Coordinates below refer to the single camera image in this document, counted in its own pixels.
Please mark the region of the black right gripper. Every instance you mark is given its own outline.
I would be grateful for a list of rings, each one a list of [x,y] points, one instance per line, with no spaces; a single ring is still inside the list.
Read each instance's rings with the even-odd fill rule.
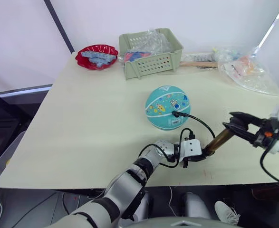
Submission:
[[[232,116],[230,122],[222,124],[234,135],[250,142],[254,147],[271,149],[279,140],[279,120],[277,118],[260,119],[243,112],[230,112],[230,115]],[[248,132],[250,124],[260,127],[255,134]]]

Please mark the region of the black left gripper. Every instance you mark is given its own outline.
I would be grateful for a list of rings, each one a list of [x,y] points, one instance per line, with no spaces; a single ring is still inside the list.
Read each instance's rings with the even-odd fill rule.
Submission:
[[[211,151],[208,148],[204,148],[204,149],[202,149],[202,155],[195,155],[195,156],[184,157],[183,160],[182,160],[183,168],[187,168],[189,162],[200,162],[200,161],[203,161],[203,160],[207,159],[208,157],[211,157],[214,153],[215,153],[215,151]]]

